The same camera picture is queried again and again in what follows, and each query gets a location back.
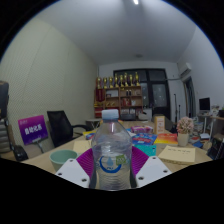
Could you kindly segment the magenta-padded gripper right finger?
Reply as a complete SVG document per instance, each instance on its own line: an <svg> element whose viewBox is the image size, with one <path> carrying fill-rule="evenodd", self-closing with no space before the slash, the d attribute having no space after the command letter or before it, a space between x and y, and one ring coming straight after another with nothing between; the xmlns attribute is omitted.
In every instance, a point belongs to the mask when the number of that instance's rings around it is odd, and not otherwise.
<svg viewBox="0 0 224 224"><path fill-rule="evenodd" d="M140 188L157 181L171 171L157 156L148 156L140 149L132 147L130 183L132 188Z"/></svg>

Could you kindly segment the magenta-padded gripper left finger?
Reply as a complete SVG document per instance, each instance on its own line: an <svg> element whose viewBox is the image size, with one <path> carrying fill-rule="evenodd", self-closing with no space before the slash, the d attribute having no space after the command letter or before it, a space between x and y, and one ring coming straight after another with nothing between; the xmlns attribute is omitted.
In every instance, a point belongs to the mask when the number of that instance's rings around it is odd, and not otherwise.
<svg viewBox="0 0 224 224"><path fill-rule="evenodd" d="M97 183L94 170L94 159L92 149L88 149L77 159L69 158L56 172L59 176L84 188L94 189Z"/></svg>

